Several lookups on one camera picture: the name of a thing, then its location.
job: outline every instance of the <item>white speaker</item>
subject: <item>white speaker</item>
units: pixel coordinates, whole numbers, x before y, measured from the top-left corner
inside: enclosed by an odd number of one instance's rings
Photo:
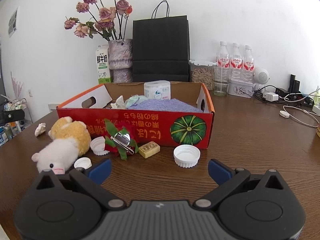
[[[257,67],[253,71],[253,79],[255,84],[253,85],[254,90],[257,91],[264,87],[268,83],[270,76],[266,69],[262,67]]]

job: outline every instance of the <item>purple cloth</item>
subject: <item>purple cloth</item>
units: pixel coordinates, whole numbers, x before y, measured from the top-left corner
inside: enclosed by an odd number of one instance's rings
[[[201,109],[195,108],[175,98],[164,99],[164,100],[149,99],[149,100],[143,101],[141,104],[138,104],[136,106],[130,106],[128,107],[128,109],[202,113]]]

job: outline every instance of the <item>red and white label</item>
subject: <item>red and white label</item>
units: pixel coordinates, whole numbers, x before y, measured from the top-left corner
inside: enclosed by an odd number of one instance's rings
[[[231,60],[231,66],[233,68],[240,68],[241,69],[242,65],[243,65],[243,61],[240,58],[234,58]]]
[[[228,58],[219,58],[218,59],[218,66],[219,67],[229,67],[230,60]]]
[[[247,61],[244,63],[244,69],[245,70],[253,70],[254,68],[254,63],[251,61]]]

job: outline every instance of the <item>white plush head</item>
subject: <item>white plush head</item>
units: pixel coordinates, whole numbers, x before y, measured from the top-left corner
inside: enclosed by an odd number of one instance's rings
[[[78,152],[74,139],[56,139],[31,159],[39,172],[51,169],[54,174],[64,174],[78,158]]]

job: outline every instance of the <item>gray ribbed plate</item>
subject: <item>gray ribbed plate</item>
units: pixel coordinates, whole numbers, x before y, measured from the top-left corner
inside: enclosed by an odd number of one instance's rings
[[[187,201],[133,201],[123,211],[108,212],[84,240],[236,240],[213,214]]]

